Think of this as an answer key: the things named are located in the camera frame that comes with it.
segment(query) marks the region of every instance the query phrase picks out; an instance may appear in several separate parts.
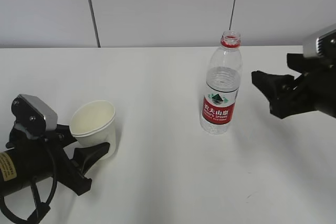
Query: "paper cup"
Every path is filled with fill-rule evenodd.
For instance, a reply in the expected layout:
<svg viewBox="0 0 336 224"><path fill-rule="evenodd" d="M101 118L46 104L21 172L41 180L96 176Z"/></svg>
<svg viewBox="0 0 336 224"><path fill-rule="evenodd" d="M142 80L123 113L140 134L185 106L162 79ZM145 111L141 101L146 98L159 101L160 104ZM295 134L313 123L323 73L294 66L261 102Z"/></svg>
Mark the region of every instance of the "paper cup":
<svg viewBox="0 0 336 224"><path fill-rule="evenodd" d="M70 121L71 134L84 147L103 142L110 143L109 152L102 158L110 157L115 149L115 109L108 101L93 101L79 108Z"/></svg>

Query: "yellow label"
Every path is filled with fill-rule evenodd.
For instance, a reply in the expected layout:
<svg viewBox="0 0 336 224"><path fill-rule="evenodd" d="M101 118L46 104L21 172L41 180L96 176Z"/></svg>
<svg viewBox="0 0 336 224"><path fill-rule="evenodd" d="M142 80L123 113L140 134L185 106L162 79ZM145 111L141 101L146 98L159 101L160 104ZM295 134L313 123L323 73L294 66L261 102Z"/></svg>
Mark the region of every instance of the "yellow label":
<svg viewBox="0 0 336 224"><path fill-rule="evenodd" d="M2 176L4 177L4 181L9 181L17 177L13 161L11 157L5 152L0 153L0 169Z"/></svg>

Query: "plastic bottle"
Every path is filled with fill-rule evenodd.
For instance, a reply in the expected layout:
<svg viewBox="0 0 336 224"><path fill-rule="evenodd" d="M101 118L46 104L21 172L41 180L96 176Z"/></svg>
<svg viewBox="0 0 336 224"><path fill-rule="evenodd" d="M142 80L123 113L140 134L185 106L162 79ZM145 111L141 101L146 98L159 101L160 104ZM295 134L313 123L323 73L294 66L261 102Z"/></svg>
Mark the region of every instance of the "plastic bottle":
<svg viewBox="0 0 336 224"><path fill-rule="evenodd" d="M211 134L222 134L229 127L243 66L240 33L226 31L220 43L209 63L201 113L201 126Z"/></svg>

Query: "table surface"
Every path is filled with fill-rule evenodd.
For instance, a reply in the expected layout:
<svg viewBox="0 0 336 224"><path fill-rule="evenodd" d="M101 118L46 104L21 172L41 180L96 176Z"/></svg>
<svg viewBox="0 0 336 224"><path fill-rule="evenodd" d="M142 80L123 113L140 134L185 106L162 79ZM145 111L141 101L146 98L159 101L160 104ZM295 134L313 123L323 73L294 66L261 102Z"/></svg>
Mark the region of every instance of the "table surface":
<svg viewBox="0 0 336 224"><path fill-rule="evenodd" d="M218 136L199 123L214 50L0 50L1 151L19 93L41 98L62 124L92 100L109 100L117 110L116 155L87 174L93 184L86 194L78 197L59 184L42 223L336 222L335 119L311 112L280 120L251 83L253 70L293 74L286 53L302 47L241 48L244 71L233 122ZM42 199L50 186L50 179L38 183ZM34 209L29 188L6 201L22 218ZM0 223L9 221L0 215Z"/></svg>

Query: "white wall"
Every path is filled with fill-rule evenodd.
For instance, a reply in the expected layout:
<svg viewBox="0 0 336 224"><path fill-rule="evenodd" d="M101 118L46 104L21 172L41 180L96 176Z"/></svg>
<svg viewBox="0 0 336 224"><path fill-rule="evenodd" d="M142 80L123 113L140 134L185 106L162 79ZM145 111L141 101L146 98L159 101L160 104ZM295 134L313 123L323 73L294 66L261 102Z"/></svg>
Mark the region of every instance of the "white wall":
<svg viewBox="0 0 336 224"><path fill-rule="evenodd" d="M102 47L217 45L233 0L92 0Z"/></svg>
<svg viewBox="0 0 336 224"><path fill-rule="evenodd" d="M92 0L103 47L214 46L233 0ZM0 0L0 47L96 47L88 0ZM335 0L237 0L243 45L300 45Z"/></svg>
<svg viewBox="0 0 336 224"><path fill-rule="evenodd" d="M336 0L237 0L233 29L244 45L302 45L336 23Z"/></svg>
<svg viewBox="0 0 336 224"><path fill-rule="evenodd" d="M97 47L88 0L0 0L0 47Z"/></svg>

